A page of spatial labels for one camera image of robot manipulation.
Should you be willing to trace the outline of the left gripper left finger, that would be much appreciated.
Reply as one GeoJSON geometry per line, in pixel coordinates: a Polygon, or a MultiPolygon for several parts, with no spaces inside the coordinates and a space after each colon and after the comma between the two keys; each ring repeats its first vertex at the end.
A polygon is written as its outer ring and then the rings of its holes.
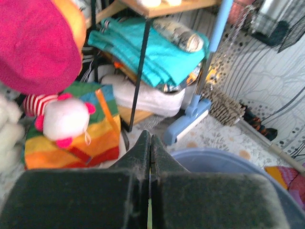
{"type": "Polygon", "coordinates": [[[24,172],[0,210],[3,229],[145,229],[151,136],[107,169],[24,172]]]}

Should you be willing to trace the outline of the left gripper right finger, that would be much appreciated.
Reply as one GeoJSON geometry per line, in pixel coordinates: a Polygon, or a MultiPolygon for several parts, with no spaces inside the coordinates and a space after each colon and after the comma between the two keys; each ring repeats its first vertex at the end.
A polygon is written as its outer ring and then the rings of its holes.
{"type": "Polygon", "coordinates": [[[155,229],[288,229],[276,190],[260,174],[192,173],[151,139],[155,229]]]}

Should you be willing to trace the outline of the green plastic trash bag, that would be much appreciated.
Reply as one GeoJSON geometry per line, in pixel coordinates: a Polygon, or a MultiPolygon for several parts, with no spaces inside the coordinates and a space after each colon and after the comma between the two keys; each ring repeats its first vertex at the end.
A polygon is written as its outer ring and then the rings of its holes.
{"type": "Polygon", "coordinates": [[[149,173],[149,198],[148,198],[147,229],[153,229],[151,183],[152,183],[152,178],[151,178],[151,173],[149,173]]]}

